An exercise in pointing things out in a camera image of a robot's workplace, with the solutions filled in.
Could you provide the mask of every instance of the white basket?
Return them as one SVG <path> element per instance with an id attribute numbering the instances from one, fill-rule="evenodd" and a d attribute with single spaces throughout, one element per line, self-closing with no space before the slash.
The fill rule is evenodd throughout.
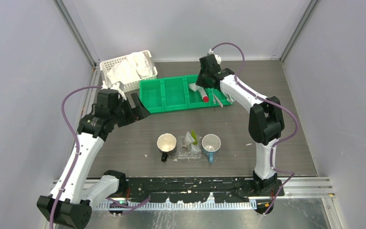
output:
<path id="1" fill-rule="evenodd" d="M 144 53 L 145 57 L 148 59 L 148 64 L 153 68 L 153 76 L 146 77 L 146 78 L 125 84 L 124 89 L 123 89 L 124 92 L 129 92 L 132 90 L 139 89 L 141 80 L 154 80 L 154 79 L 156 79 L 156 75 L 158 75 L 158 71 L 156 70 L 155 64 L 153 63 L 151 53 L 148 50 L 144 50 L 144 51 L 142 51 L 142 53 Z M 110 71 L 110 69 L 112 69 L 112 67 L 116 63 L 120 63 L 121 61 L 126 60 L 127 59 L 126 57 L 127 56 L 121 56 L 121 57 L 117 57 L 117 58 L 114 58 L 111 60 L 100 62 L 100 71 L 102 72 L 102 80 L 105 81 L 106 80 L 105 76 Z"/>

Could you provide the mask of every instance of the green tray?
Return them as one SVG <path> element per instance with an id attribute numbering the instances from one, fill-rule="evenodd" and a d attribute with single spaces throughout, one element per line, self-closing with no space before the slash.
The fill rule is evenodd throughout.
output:
<path id="1" fill-rule="evenodd" d="M 188 86 L 196 80 L 197 75 L 184 75 L 140 81 L 141 102 L 151 114 L 219 106 L 218 102 L 214 104 L 213 93 L 224 106 L 231 105 L 222 92 L 211 88 L 205 89 L 210 101 L 203 102 L 200 93 L 190 90 Z"/>

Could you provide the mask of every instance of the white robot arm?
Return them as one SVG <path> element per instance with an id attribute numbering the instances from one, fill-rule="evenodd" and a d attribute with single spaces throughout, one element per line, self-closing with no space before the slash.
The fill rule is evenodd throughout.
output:
<path id="1" fill-rule="evenodd" d="M 196 84 L 204 88 L 220 90 L 234 98 L 249 112 L 249 134 L 256 142 L 254 186 L 258 190 L 269 188 L 277 182 L 277 173 L 273 170 L 276 147 L 273 145 L 279 140 L 281 131 L 284 130 L 284 121 L 281 109 L 267 104 L 260 98 L 277 104 L 280 104 L 280 101 L 276 97 L 267 98 L 265 95 L 259 94 L 235 78 L 230 69 L 221 69 L 219 63 L 221 63 L 221 58 L 212 53 L 200 58 L 201 70 Z"/>
<path id="2" fill-rule="evenodd" d="M 135 108 L 131 108 L 119 84 L 115 85 L 114 89 L 100 90 L 91 113 L 85 115 L 79 122 L 77 129 L 77 137 L 81 143 L 79 153 L 75 144 L 64 172 L 50 195 L 40 196 L 37 201 L 37 208 L 47 220 L 50 220 L 50 214 L 54 211 L 54 223 L 76 229 L 85 228 L 93 208 L 111 194 L 124 192 L 125 174 L 113 170 L 105 172 L 100 181 L 85 191 L 83 185 L 97 153 L 114 126 L 129 125 L 150 114 L 137 93 L 133 93 L 131 97 Z"/>
<path id="3" fill-rule="evenodd" d="M 255 94 L 258 94 L 258 97 L 266 99 L 265 95 L 259 94 L 248 85 L 239 80 L 239 83 L 242 83 L 248 90 L 253 91 Z M 220 82 L 221 92 L 230 95 L 234 98 L 240 105 L 242 105 L 247 112 L 250 112 L 251 108 L 255 104 L 262 104 L 263 101 L 251 96 L 247 91 L 243 88 L 239 87 L 237 82 L 235 81 L 234 75 L 231 74 L 229 76 L 224 77 Z M 273 151 L 273 161 L 272 166 L 270 165 L 270 150 L 272 145 L 278 141 L 278 138 L 271 140 L 267 145 L 262 143 L 256 143 L 256 167 L 254 168 L 254 172 L 262 179 L 268 179 L 273 177 L 275 171 L 272 166 L 275 166 L 275 150 Z"/>

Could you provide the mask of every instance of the wooden tabletop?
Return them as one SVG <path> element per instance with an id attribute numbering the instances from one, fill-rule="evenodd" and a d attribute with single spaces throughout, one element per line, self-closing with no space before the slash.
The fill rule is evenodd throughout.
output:
<path id="1" fill-rule="evenodd" d="M 234 72 L 241 62 L 223 62 Z M 157 62 L 158 78 L 198 74 L 199 62 Z M 246 61 L 239 78 L 266 96 L 276 96 L 281 104 L 298 117 L 284 71 L 279 61 Z M 283 112 L 285 130 L 294 131 L 294 122 Z M 124 172 L 128 177 L 187 177 L 187 176 L 251 176 L 256 164 L 256 148 L 248 132 L 249 113 L 240 104 L 152 114 L 134 124 L 115 128 L 97 154 L 89 177 L 101 177 L 108 169 Z M 185 135 L 195 130 L 197 135 L 218 135 L 222 145 L 213 164 L 204 161 L 161 162 L 156 141 L 161 134 Z M 297 176 L 315 176 L 302 128 L 298 134 L 277 147 L 276 166 L 291 170 Z"/>

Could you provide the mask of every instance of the white wall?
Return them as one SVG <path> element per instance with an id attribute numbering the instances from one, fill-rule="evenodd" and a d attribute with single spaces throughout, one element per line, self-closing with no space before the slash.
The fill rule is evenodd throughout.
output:
<path id="1" fill-rule="evenodd" d="M 52 0 L 0 1 L 0 229 L 36 229 L 63 170 L 71 134 L 62 98 L 86 86 L 92 68 Z M 76 123 L 84 94 L 66 111 Z"/>
<path id="2" fill-rule="evenodd" d="M 285 61 L 316 168 L 346 228 L 366 228 L 366 1 L 318 3 Z"/>
<path id="3" fill-rule="evenodd" d="M 155 60 L 198 60 L 221 42 L 247 59 L 279 59 L 310 0 L 66 0 L 99 58 L 150 50 Z M 225 60 L 239 60 L 232 47 Z"/>

